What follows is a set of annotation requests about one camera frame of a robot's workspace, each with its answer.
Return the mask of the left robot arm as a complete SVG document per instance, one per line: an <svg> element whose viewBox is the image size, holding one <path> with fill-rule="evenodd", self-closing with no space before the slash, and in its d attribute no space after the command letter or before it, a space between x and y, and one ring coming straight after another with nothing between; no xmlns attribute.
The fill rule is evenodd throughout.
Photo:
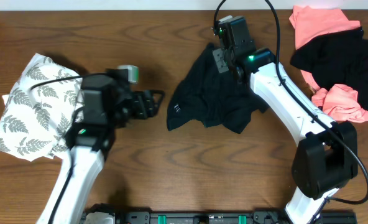
<svg viewBox="0 0 368 224"><path fill-rule="evenodd" d="M104 167L115 142L115 130L130 119L147 119L157 114L160 102L154 90L132 91L136 72L110 70L83 76L80 96L84 105L74 114L64 136L67 154L39 223L79 223L90 190Z"/></svg>

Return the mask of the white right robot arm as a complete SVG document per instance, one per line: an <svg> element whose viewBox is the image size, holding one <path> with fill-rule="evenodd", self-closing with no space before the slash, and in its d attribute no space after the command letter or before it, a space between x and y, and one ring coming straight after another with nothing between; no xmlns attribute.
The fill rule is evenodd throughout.
<svg viewBox="0 0 368 224"><path fill-rule="evenodd" d="M167 109L168 130L191 120L206 127L223 125L243 132L255 110L272 109L287 127L297 153L292 175L297 185L284 211L250 214L157 215L159 223L355 223L352 212L323 212L327 201L357 175L356 130L324 114L273 62L258 68L249 85L238 86L222 61L223 52L206 46L184 80L177 86Z"/></svg>

